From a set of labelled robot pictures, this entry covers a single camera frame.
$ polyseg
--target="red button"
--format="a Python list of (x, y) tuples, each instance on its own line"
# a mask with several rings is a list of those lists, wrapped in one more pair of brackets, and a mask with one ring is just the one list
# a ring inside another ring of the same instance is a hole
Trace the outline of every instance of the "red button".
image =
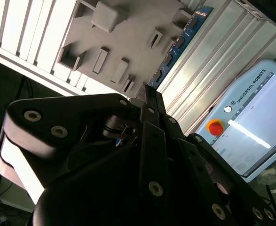
[(209, 131), (214, 136), (219, 136), (223, 132), (223, 127), (218, 122), (214, 122), (209, 126)]

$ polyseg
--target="emergency stop button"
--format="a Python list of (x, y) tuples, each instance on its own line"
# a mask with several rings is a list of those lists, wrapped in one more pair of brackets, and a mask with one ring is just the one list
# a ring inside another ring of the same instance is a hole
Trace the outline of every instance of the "emergency stop button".
[(218, 119), (212, 119), (207, 123), (206, 126), (209, 133), (211, 133), (213, 136), (219, 136), (223, 133), (223, 127), (221, 124), (221, 121)]

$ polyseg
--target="screw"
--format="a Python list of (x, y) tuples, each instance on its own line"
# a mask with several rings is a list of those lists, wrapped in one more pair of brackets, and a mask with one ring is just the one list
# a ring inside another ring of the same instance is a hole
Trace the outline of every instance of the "screw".
[(169, 118), (169, 121), (171, 122), (171, 123), (173, 123), (173, 124), (175, 124), (176, 123), (176, 120), (174, 119), (174, 118)]
[(223, 211), (223, 209), (220, 207), (220, 205), (214, 203), (212, 205), (212, 209), (213, 212), (215, 213), (215, 215), (220, 219), (220, 220), (224, 220), (226, 218), (226, 214)]
[(196, 140), (197, 142), (202, 142), (202, 141), (203, 141), (202, 138), (200, 138), (199, 136), (195, 136), (195, 140)]
[(57, 138), (65, 138), (68, 135), (68, 130), (62, 126), (54, 126), (51, 128), (51, 134)]
[(25, 119), (27, 119), (29, 121), (39, 121), (42, 118), (40, 113), (38, 113), (36, 111), (26, 111), (24, 113), (24, 117), (25, 117)]
[(150, 181), (148, 188), (156, 197), (161, 197), (163, 195), (163, 188), (157, 181)]
[(269, 219), (274, 220), (274, 215), (266, 208), (264, 208), (265, 214), (269, 217)]
[(257, 218), (259, 218), (260, 220), (263, 220), (263, 215), (257, 208), (253, 207), (252, 211), (254, 212)]
[(127, 105), (127, 102), (125, 100), (120, 100), (120, 103), (123, 105)]
[(155, 110), (153, 110), (152, 108), (148, 108), (148, 110), (151, 112), (151, 113), (154, 113), (155, 112)]

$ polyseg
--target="blue circuit board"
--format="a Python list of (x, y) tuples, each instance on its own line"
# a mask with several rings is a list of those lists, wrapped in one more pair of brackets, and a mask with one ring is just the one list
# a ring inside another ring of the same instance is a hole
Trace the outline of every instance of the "blue circuit board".
[(213, 8), (209, 6), (200, 6), (192, 18), (189, 20), (182, 34), (177, 38), (175, 43), (171, 46), (163, 63), (159, 69), (154, 73), (148, 85), (157, 89), (164, 78), (169, 73), (170, 69), (174, 66), (175, 62), (179, 59), (185, 48), (189, 45), (195, 34), (204, 24), (207, 17), (212, 12)]

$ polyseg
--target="universal robots logo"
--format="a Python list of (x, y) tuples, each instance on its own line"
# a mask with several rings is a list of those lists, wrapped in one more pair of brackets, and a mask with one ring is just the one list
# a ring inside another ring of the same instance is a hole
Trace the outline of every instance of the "universal robots logo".
[(247, 93), (250, 92), (251, 89), (254, 87), (254, 84), (256, 84), (256, 83), (259, 81), (259, 79), (262, 77), (262, 75), (264, 74), (264, 72), (266, 72), (265, 69), (263, 69), (263, 70), (257, 75), (257, 77), (252, 81), (252, 84), (250, 84), (250, 85), (245, 89), (245, 91), (243, 92), (243, 94), (242, 94), (236, 101), (233, 100), (233, 101), (231, 102), (231, 105), (234, 106), (236, 103), (240, 103), (240, 102), (244, 99), (244, 97), (246, 97)]

